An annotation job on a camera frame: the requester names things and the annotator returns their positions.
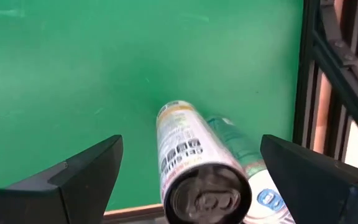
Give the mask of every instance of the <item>green board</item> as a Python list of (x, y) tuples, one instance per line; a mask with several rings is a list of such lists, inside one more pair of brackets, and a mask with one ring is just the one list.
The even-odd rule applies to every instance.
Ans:
[[(159, 203), (171, 100), (290, 139), (301, 0), (0, 0), (0, 187), (121, 134), (108, 210)], [(95, 175), (103, 175), (103, 170)]]

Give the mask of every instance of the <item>green spray can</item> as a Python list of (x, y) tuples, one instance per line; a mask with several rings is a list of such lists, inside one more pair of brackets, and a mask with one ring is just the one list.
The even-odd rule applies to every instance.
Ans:
[(241, 164), (252, 191), (247, 224), (295, 223), (266, 168), (259, 147), (229, 119), (215, 116), (208, 124)]

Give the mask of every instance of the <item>can label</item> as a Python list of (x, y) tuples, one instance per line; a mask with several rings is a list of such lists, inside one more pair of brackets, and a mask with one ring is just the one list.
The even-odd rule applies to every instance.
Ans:
[(223, 164), (243, 173), (204, 119), (185, 101), (170, 102), (158, 113), (157, 146), (163, 204), (173, 181), (193, 167)]
[(244, 223), (295, 223), (267, 170), (258, 172), (248, 181), (252, 202)]

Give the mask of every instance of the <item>can cap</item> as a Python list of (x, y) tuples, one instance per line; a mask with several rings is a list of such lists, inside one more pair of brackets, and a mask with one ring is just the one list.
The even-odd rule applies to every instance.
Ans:
[(171, 206), (182, 220), (217, 223), (231, 214), (241, 201), (241, 183), (223, 167), (200, 167), (196, 177), (184, 180), (171, 194)]

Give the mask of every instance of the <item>blue label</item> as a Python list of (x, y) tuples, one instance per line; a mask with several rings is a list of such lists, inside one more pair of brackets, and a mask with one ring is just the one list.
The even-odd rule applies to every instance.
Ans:
[(272, 189), (263, 189), (263, 191), (258, 194), (257, 201), (274, 212), (280, 211), (285, 206), (281, 195)]

